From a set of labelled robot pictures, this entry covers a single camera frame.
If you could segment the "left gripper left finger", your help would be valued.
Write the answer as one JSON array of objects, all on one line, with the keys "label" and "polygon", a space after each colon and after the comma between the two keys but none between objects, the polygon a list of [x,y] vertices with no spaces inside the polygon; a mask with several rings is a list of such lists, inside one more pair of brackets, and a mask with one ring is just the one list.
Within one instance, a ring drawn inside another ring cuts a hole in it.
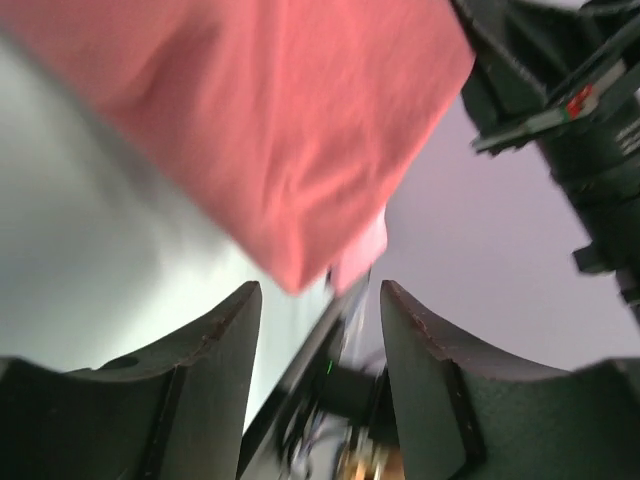
[{"label": "left gripper left finger", "polygon": [[209,313],[97,370],[1,361],[5,479],[232,479],[262,294]]}]

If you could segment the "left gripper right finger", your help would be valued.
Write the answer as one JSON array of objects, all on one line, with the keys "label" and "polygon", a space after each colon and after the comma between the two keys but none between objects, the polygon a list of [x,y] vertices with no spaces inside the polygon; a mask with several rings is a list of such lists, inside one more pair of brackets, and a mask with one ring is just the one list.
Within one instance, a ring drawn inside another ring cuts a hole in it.
[{"label": "left gripper right finger", "polygon": [[410,479],[635,479],[639,362],[563,371],[501,350],[384,281],[381,320]]}]

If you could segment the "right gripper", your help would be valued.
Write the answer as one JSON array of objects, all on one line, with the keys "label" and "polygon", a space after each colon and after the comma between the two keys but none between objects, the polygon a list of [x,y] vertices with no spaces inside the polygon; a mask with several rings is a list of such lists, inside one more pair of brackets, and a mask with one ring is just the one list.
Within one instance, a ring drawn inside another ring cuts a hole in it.
[{"label": "right gripper", "polygon": [[606,1],[568,8],[538,1],[456,1],[475,51],[463,89],[493,155],[548,133],[593,127],[639,89],[639,4]]}]

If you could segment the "salmon t shirt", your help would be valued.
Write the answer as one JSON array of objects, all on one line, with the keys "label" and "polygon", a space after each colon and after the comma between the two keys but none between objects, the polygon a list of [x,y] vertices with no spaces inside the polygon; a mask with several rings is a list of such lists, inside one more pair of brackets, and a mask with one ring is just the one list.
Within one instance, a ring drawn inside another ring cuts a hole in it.
[{"label": "salmon t shirt", "polygon": [[474,62],[447,1],[5,1],[1,24],[291,293],[382,211]]}]

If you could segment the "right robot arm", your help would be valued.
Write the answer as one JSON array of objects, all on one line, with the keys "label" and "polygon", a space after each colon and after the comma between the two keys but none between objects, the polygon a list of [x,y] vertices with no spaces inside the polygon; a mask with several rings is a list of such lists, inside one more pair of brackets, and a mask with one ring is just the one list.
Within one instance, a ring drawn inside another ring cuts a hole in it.
[{"label": "right robot arm", "polygon": [[476,60],[462,90],[472,146],[535,144],[589,235],[577,269],[639,307],[639,5],[457,1]]}]

